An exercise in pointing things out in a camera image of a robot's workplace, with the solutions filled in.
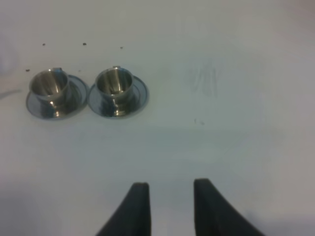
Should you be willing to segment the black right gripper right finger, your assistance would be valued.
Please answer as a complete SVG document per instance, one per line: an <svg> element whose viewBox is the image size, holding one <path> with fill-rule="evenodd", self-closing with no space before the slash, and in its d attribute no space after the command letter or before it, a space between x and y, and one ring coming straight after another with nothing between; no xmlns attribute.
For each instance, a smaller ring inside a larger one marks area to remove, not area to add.
<svg viewBox="0 0 315 236"><path fill-rule="evenodd" d="M197 236L261 236L209 179L195 179L194 228Z"/></svg>

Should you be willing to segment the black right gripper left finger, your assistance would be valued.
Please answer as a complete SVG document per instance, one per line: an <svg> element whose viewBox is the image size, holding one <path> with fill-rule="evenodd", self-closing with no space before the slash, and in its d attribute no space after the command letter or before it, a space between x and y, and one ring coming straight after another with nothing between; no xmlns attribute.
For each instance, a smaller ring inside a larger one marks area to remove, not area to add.
<svg viewBox="0 0 315 236"><path fill-rule="evenodd" d="M136 182L98 236L149 236L151 234L150 188Z"/></svg>

